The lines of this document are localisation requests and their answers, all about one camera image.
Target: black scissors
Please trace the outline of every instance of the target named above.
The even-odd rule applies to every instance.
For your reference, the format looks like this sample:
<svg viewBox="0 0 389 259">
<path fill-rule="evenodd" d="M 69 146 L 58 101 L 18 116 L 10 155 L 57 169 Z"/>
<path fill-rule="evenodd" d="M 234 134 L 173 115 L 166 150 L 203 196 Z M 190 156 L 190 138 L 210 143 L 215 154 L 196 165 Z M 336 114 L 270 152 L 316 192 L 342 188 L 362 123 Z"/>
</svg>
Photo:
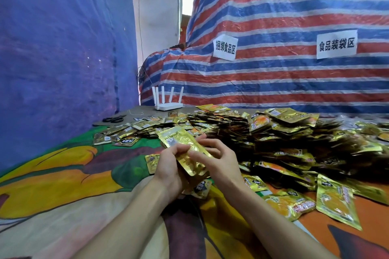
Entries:
<svg viewBox="0 0 389 259">
<path fill-rule="evenodd" d="M 108 118 L 104 118 L 103 119 L 103 122 L 110 122 L 110 123 L 120 123 L 120 122 L 123 122 L 123 118 L 125 117 L 126 115 L 119 115 L 119 116 L 116 116 L 116 117 L 108 117 Z"/>
</svg>

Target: person's right hand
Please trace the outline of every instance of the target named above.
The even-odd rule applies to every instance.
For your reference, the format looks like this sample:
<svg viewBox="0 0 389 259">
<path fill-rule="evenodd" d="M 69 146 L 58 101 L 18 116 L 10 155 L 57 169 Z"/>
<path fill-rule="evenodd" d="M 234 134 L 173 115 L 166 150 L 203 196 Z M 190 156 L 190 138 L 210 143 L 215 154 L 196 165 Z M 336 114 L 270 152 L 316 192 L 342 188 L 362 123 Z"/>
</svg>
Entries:
<svg viewBox="0 0 389 259">
<path fill-rule="evenodd" d="M 188 151 L 189 157 L 207 167 L 216 186 L 228 201 L 230 194 L 235 193 L 237 188 L 246 188 L 239 170 L 238 160 L 232 149 L 219 139 L 199 139 L 198 143 L 205 147 L 211 147 L 211 149 L 206 149 L 215 158 L 207 157 L 196 151 Z"/>
</svg>

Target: barcode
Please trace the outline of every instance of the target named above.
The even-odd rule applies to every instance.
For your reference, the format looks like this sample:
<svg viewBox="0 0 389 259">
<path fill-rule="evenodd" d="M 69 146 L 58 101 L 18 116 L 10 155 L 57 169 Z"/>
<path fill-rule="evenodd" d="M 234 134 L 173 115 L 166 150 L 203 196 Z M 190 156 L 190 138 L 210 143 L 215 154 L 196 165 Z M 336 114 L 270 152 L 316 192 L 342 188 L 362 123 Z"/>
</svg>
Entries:
<svg viewBox="0 0 389 259">
<path fill-rule="evenodd" d="M 172 137 L 167 138 L 166 141 L 168 142 L 169 146 L 173 146 L 177 143 L 177 141 Z"/>
<path fill-rule="evenodd" d="M 281 113 L 279 111 L 277 111 L 277 110 L 273 110 L 273 111 L 270 112 L 270 115 L 272 115 L 272 116 L 278 116 L 280 114 Z"/>
</svg>

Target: white paper sign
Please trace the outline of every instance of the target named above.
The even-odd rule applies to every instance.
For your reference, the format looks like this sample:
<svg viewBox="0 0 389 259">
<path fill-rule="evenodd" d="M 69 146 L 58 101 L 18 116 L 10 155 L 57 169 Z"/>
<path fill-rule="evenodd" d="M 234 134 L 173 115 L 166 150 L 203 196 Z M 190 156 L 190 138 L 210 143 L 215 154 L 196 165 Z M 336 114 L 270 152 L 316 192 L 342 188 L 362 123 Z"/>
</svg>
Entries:
<svg viewBox="0 0 389 259">
<path fill-rule="evenodd" d="M 214 40 L 214 57 L 224 60 L 235 60 L 238 39 L 228 35 L 220 35 Z"/>
<path fill-rule="evenodd" d="M 316 58 L 333 58 L 357 54 L 357 30 L 320 34 L 317 36 Z"/>
</svg>

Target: patterned fabric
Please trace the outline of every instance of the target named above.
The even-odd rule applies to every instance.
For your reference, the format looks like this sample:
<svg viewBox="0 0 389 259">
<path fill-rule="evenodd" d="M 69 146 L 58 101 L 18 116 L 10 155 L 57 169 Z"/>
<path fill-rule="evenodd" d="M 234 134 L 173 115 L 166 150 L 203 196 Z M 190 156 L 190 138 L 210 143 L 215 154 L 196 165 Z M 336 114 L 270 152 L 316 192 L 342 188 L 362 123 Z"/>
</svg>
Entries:
<svg viewBox="0 0 389 259">
<path fill-rule="evenodd" d="M 292 107 L 324 116 L 389 113 L 389 0 L 194 0 L 187 48 L 144 62 L 151 86 L 175 87 L 182 103 Z M 358 30 L 357 55 L 316 59 L 318 34 Z M 212 57 L 213 39 L 237 37 L 236 60 Z"/>
</svg>

